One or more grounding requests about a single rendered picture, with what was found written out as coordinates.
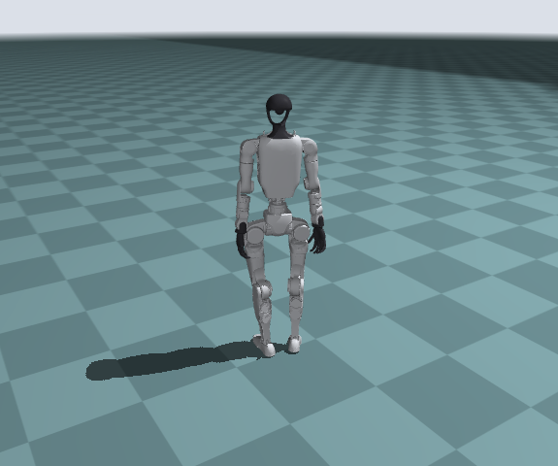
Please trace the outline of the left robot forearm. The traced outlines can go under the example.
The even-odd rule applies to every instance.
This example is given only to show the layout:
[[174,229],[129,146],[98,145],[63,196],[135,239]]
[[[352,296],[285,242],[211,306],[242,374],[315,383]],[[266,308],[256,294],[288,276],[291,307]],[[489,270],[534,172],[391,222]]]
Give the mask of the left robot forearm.
[[246,223],[246,229],[248,228],[248,211],[249,211],[250,197],[246,194],[241,194],[241,180],[237,184],[237,209],[236,209],[236,221],[235,226],[239,229],[240,223]]

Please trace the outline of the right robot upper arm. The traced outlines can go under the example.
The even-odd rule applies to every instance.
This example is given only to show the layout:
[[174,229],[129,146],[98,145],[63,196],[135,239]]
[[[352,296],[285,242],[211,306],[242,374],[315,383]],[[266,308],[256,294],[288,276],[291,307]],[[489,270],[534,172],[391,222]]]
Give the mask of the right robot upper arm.
[[300,137],[304,156],[304,163],[307,176],[304,178],[304,187],[306,190],[318,189],[318,158],[317,158],[317,145],[314,140],[310,138]]

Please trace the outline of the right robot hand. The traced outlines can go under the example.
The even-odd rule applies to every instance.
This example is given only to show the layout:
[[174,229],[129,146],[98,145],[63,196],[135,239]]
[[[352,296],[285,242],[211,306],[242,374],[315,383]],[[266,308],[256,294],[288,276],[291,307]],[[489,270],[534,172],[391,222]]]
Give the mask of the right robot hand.
[[[326,241],[325,241],[326,236],[322,228],[323,226],[324,226],[323,216],[320,216],[318,218],[318,225],[312,223],[312,227],[314,227],[314,229],[313,229],[312,236],[308,240],[308,243],[310,243],[312,241],[312,238],[314,238],[314,246],[310,250],[313,251],[313,253],[324,252],[324,250],[326,249]],[[315,248],[316,250],[314,251]]]

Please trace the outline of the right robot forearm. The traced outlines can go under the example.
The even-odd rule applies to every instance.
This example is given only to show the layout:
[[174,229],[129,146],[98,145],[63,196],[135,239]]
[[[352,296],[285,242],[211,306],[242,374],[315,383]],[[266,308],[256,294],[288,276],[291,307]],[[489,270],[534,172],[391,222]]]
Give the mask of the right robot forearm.
[[[318,178],[318,177],[317,177]],[[310,200],[310,213],[311,213],[311,221],[313,224],[318,225],[318,218],[323,216],[323,209],[321,204],[321,188],[320,182],[318,179],[318,189],[313,189],[308,192],[308,198]],[[324,216],[323,216],[324,221]]]

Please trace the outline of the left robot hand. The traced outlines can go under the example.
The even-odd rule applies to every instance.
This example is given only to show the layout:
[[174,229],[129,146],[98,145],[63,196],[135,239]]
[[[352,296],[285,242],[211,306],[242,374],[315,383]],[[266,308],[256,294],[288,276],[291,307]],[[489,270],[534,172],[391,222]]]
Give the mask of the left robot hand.
[[237,243],[239,254],[243,258],[250,258],[250,256],[246,256],[246,253],[245,253],[245,250],[244,250],[244,246],[245,246],[244,234],[246,234],[246,223],[241,222],[240,226],[239,226],[239,229],[236,228],[235,232],[237,233],[236,243]]

